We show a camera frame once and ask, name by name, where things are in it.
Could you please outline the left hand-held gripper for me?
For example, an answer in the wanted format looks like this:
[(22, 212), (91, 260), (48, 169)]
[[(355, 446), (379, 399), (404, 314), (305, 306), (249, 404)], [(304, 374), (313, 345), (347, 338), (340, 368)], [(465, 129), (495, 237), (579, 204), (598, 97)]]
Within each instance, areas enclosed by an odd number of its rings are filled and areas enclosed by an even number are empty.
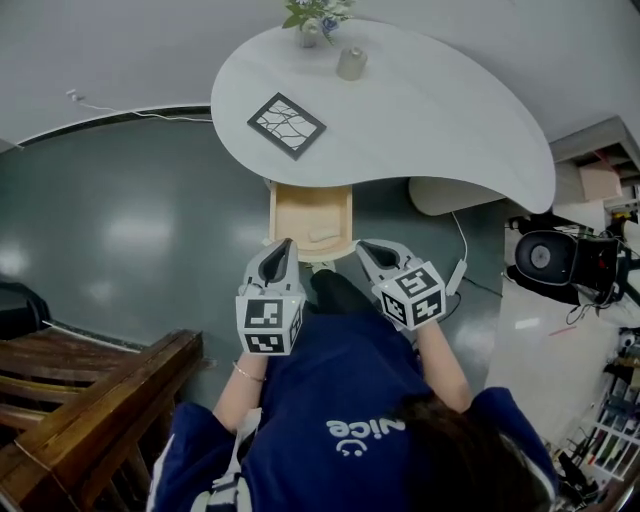
[(296, 242), (285, 238), (271, 243), (248, 263), (245, 282), (235, 299), (236, 327), (243, 351), (290, 355), (302, 327), (305, 303)]

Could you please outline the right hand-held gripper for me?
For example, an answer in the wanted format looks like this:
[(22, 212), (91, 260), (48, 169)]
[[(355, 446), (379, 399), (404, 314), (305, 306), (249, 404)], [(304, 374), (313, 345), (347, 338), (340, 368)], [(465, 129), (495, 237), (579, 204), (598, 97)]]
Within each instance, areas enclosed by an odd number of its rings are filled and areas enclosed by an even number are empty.
[[(356, 255), (382, 314), (397, 331), (415, 331), (446, 313), (445, 283), (431, 262), (418, 266), (406, 246), (382, 239), (359, 241)], [(385, 280), (382, 271), (403, 272)]]

